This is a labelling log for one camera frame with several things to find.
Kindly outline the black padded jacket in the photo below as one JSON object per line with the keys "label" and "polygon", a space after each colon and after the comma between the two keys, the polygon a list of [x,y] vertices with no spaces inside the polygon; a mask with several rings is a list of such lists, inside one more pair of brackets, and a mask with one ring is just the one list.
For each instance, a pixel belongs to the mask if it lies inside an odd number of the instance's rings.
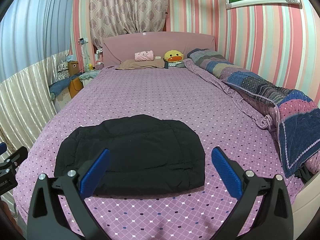
{"label": "black padded jacket", "polygon": [[179,193],[202,187],[205,153],[199,136],[185,123],[135,115],[79,127],[60,145],[54,175],[78,171],[104,150],[110,161],[102,163],[95,194],[138,196]]}

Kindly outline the purple diamond-pattern bed sheet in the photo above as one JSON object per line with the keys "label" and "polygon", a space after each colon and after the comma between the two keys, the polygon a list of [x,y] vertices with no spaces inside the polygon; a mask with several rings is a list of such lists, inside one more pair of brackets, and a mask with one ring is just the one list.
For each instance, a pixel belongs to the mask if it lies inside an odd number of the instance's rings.
{"label": "purple diamond-pattern bed sheet", "polygon": [[105,68],[46,124],[20,166],[13,195],[21,217],[28,218],[38,175],[53,175],[60,144],[76,128],[138,114],[180,120],[198,134],[206,153],[205,184],[198,191],[162,198],[88,198],[90,211],[112,239],[209,239],[236,202],[212,165],[215,146],[258,176],[283,172],[268,130],[187,68]]}

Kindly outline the patchwork quilt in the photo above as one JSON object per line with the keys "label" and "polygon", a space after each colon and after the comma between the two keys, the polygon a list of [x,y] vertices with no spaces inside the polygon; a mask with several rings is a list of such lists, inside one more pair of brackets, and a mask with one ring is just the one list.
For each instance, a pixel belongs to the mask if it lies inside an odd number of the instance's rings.
{"label": "patchwork quilt", "polygon": [[303,92],[278,87],[210,49],[196,48],[187,57],[236,90],[267,118],[285,177],[292,176],[319,152],[319,107]]}

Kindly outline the patterned storage drawers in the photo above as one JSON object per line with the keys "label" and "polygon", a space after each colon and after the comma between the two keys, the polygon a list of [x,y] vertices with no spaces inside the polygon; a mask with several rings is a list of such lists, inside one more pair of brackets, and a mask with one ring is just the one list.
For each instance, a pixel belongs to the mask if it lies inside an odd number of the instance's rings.
{"label": "patterned storage drawers", "polygon": [[57,66],[57,80],[63,80],[70,77],[68,62],[62,62]]}

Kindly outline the brown cardboard box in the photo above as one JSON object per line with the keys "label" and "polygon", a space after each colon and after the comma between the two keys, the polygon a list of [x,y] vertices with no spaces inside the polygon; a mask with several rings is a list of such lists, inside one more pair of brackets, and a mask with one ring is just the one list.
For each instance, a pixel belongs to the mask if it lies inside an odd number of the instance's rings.
{"label": "brown cardboard box", "polygon": [[68,62],[68,71],[69,75],[73,76],[79,72],[79,63],[78,61],[70,61]]}

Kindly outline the blue and cream curtain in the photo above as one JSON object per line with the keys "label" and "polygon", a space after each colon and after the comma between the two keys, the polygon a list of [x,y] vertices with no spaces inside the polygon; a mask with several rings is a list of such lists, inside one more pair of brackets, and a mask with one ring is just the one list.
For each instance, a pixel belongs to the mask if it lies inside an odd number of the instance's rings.
{"label": "blue and cream curtain", "polygon": [[31,148],[55,115],[49,86],[71,46],[73,0],[13,0],[1,20],[1,142]]}

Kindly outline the tan pillow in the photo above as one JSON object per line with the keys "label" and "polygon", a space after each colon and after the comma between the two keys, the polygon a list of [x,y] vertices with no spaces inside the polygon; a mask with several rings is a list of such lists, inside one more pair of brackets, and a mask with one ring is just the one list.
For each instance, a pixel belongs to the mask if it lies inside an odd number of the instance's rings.
{"label": "tan pillow", "polygon": [[153,61],[135,61],[126,60],[122,62],[116,70],[135,70],[135,69],[146,69],[146,68],[164,68],[164,61],[162,59],[155,59]]}

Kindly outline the pink headboard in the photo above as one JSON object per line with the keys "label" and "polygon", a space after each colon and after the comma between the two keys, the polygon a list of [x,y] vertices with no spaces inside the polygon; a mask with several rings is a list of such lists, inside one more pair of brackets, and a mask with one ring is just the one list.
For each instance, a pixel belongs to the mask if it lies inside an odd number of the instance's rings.
{"label": "pink headboard", "polygon": [[212,35],[159,31],[125,34],[107,37],[103,41],[103,63],[105,67],[116,66],[123,61],[134,59],[135,53],[153,51],[163,57],[169,50],[178,50],[186,56],[195,48],[215,50]]}

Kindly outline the yellow duck plush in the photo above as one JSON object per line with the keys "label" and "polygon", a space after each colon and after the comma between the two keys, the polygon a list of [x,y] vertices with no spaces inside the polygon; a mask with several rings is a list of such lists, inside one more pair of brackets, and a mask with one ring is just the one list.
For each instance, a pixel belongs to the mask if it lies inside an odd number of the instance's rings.
{"label": "yellow duck plush", "polygon": [[164,54],[163,59],[168,63],[180,62],[184,58],[184,55],[178,50],[170,50]]}

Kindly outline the floral patterned curtain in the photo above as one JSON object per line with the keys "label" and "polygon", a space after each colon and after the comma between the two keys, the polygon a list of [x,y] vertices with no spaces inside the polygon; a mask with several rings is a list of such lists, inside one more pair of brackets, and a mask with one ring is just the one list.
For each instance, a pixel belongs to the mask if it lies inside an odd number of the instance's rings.
{"label": "floral patterned curtain", "polygon": [[89,0],[93,44],[103,46],[107,37],[162,31],[169,0]]}

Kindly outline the wall power socket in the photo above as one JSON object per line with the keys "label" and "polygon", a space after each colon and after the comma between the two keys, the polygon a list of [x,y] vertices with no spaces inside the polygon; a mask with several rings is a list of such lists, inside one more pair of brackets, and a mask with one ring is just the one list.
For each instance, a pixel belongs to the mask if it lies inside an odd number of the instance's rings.
{"label": "wall power socket", "polygon": [[88,38],[79,38],[79,43],[81,45],[88,43]]}

